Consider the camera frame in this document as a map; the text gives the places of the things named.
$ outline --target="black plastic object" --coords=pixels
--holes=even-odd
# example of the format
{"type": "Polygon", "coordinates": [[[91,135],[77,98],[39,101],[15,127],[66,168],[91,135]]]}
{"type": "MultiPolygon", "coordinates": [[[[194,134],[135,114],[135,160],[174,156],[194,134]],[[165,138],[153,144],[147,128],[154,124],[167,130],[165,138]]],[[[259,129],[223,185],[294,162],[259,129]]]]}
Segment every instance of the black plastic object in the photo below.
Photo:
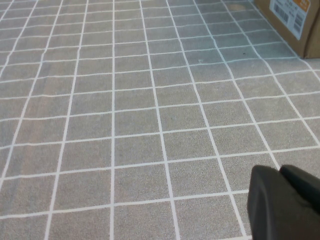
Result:
{"type": "Polygon", "coordinates": [[[320,240],[320,179],[291,165],[254,166],[247,210],[253,240],[320,240]]]}

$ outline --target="cardboard box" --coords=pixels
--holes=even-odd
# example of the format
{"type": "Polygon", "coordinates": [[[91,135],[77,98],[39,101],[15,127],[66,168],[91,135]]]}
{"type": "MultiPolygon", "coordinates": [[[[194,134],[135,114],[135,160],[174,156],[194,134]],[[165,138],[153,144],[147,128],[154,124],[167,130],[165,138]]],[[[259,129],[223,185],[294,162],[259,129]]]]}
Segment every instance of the cardboard box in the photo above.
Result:
{"type": "Polygon", "coordinates": [[[254,0],[302,58],[320,58],[320,0],[254,0]]]}

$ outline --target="barcode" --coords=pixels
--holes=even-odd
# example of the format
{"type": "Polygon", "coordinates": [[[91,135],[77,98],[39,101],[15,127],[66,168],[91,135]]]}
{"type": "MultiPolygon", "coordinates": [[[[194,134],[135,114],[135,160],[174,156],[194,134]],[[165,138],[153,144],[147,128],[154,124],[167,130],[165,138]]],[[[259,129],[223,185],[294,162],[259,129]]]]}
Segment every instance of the barcode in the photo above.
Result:
{"type": "Polygon", "coordinates": [[[293,28],[294,28],[298,33],[301,32],[301,27],[302,27],[303,21],[304,21],[303,16],[301,16],[301,15],[299,14],[299,12],[297,12],[297,13],[296,13],[296,16],[295,16],[293,28]]]}
{"type": "Polygon", "coordinates": [[[278,4],[274,3],[273,9],[275,10],[276,13],[278,13],[279,17],[282,18],[283,21],[285,21],[285,23],[288,23],[289,15],[286,14],[286,12],[283,11],[278,4]]]}

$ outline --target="floor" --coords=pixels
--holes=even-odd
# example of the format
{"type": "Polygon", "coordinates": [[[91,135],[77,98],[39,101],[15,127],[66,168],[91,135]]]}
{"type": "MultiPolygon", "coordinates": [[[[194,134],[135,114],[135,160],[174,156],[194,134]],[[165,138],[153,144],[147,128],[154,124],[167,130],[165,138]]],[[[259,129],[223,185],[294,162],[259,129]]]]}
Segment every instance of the floor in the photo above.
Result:
{"type": "Polygon", "coordinates": [[[0,0],[0,239],[247,240],[251,168],[320,177],[320,59],[248,0],[0,0]]]}

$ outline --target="gray carpet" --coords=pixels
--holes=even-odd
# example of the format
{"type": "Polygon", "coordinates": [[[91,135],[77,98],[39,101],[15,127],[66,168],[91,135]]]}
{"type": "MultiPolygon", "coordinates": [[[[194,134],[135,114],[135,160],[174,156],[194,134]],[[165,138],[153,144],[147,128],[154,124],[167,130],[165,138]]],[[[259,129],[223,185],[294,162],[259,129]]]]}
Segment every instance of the gray carpet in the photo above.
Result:
{"type": "Polygon", "coordinates": [[[254,165],[320,177],[320,60],[252,2],[0,1],[0,239],[247,240],[254,165]]]}

